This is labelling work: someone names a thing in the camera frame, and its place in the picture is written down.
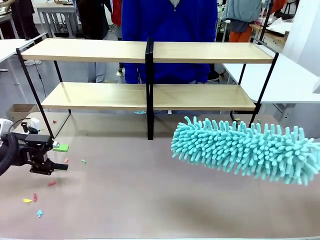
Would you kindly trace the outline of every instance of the cardboard box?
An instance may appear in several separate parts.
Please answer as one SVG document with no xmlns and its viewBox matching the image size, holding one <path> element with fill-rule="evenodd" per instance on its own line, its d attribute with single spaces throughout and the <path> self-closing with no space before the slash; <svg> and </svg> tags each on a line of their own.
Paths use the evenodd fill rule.
<svg viewBox="0 0 320 240">
<path fill-rule="evenodd" d="M 26 118 L 30 113 L 39 112 L 36 104 L 13 104 L 8 111 L 6 117 L 12 122 Z"/>
</svg>

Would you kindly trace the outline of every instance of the gray pants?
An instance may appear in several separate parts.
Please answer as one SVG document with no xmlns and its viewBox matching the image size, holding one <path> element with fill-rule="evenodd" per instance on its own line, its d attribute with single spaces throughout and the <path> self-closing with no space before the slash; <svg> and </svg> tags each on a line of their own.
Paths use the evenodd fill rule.
<svg viewBox="0 0 320 240">
<path fill-rule="evenodd" d="M 104 83 L 106 70 L 105 62 L 88 62 L 88 83 Z"/>
</svg>

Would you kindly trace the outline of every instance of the person in blue jacket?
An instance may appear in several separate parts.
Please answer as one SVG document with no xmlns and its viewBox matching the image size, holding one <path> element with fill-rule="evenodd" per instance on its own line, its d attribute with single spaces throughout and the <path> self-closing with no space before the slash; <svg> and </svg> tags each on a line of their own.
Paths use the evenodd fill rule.
<svg viewBox="0 0 320 240">
<path fill-rule="evenodd" d="M 217 0 L 123 0 L 124 41 L 214 42 Z M 126 63 L 127 84 L 146 82 L 145 64 Z M 206 83 L 208 64 L 156 63 L 155 84 Z"/>
</svg>

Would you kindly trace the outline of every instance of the green sponge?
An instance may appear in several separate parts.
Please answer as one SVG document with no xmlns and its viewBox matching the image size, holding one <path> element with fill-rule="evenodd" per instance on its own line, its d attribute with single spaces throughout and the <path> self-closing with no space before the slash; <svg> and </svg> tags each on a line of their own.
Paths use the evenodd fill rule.
<svg viewBox="0 0 320 240">
<path fill-rule="evenodd" d="M 53 151 L 56 151 L 56 152 L 64 152 L 64 153 L 66 153 L 66 152 L 68 152 L 68 150 L 69 150 L 69 145 L 67 145 L 67 144 L 60 144 L 59 147 L 55 147 L 55 148 L 53 148 L 52 150 L 53 150 Z"/>
</svg>

